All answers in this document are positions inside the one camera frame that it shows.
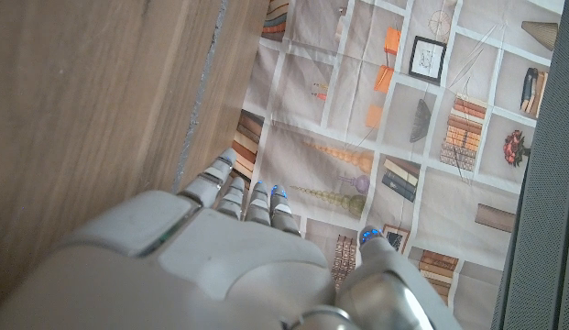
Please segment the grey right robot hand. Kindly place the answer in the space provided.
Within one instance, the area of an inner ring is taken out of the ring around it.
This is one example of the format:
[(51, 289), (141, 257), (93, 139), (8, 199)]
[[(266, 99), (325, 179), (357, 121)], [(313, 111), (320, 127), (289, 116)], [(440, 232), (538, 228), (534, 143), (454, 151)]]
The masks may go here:
[(146, 191), (66, 236), (0, 306), (0, 329), (455, 329), (432, 285), (373, 226), (334, 282), (285, 191), (250, 203), (225, 150), (176, 194)]

